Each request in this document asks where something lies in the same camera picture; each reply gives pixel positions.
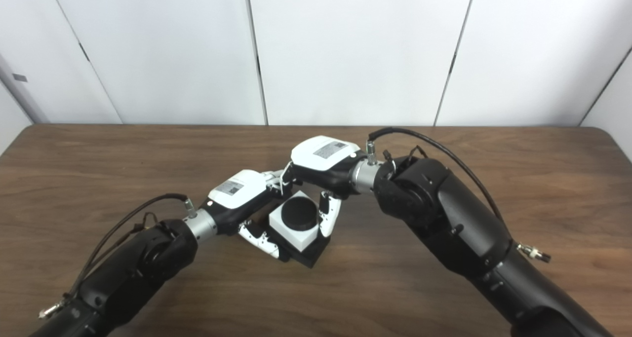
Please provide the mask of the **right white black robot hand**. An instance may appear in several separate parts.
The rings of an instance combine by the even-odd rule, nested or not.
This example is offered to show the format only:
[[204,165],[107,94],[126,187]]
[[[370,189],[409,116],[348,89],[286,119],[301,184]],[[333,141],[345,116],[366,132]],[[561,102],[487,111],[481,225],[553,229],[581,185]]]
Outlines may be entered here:
[[308,183],[322,189],[320,196],[320,233],[331,236],[343,200],[359,195],[354,173],[366,153],[352,143],[327,136],[315,136],[299,143],[291,151],[282,171],[284,185]]

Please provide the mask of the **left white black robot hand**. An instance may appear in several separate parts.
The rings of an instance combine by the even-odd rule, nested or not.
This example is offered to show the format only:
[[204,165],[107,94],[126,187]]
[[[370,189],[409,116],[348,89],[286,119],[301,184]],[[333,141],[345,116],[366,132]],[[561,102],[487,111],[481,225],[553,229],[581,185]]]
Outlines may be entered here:
[[269,256],[287,262],[289,253],[278,245],[251,216],[273,200],[286,200],[294,179],[284,170],[257,172],[242,170],[210,191],[186,223],[198,243],[216,235],[239,234]]

